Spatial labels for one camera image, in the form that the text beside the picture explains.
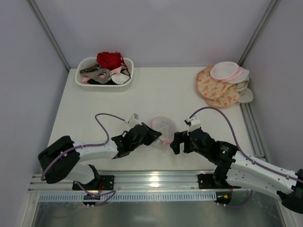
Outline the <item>white pink mesh laundry bag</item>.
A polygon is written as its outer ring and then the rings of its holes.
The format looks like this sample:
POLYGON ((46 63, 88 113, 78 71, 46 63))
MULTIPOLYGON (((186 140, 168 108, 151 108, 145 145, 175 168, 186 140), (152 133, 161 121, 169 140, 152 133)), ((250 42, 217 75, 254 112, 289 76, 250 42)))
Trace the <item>white pink mesh laundry bag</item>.
POLYGON ((176 124, 167 117, 158 116, 152 119, 151 128, 161 133, 152 145, 160 149, 169 149, 174 140, 174 134, 178 131, 176 124))

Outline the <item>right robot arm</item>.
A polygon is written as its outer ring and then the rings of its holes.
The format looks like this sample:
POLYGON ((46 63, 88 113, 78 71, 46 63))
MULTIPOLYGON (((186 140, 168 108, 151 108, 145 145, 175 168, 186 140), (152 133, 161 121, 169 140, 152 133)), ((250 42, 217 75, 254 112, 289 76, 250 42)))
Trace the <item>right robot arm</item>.
POLYGON ((303 212, 303 171, 291 171, 274 166, 256 157, 242 154, 228 142, 216 141, 196 129, 192 132, 176 132, 170 147, 175 154, 195 152, 216 165, 213 180, 218 187, 235 186, 268 195, 287 209, 303 212))

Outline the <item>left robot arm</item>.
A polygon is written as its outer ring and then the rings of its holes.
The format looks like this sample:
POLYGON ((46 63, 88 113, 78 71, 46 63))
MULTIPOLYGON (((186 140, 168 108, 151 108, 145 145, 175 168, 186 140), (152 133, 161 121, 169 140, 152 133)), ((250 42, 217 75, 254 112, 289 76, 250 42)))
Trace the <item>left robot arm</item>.
POLYGON ((141 145, 153 144, 161 135, 161 132, 140 123, 101 143, 75 142, 70 136, 63 136, 38 155, 43 171, 41 180, 54 184, 67 179, 80 190, 96 190, 103 178, 93 165, 83 162, 126 157, 141 145))

